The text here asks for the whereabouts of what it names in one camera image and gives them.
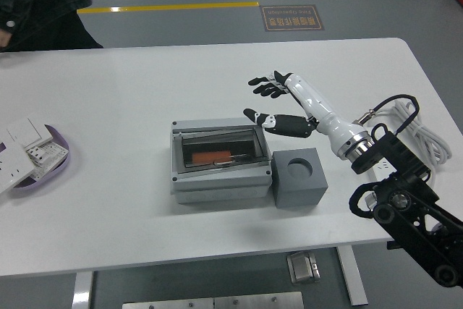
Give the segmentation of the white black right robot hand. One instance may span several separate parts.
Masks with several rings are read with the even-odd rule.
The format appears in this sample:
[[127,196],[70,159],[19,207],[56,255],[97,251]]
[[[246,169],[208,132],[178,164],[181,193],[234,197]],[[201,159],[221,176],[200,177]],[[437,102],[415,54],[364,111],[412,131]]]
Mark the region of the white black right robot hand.
[[368,131],[359,124],[340,117],[334,108],[308,82],[294,73],[282,75],[275,71],[267,77],[256,77],[248,82],[253,93],[278,98],[290,94],[304,109],[304,117],[264,114],[245,109],[244,115],[269,133],[307,138],[312,131],[328,136],[331,150],[342,160],[359,158],[372,145]]

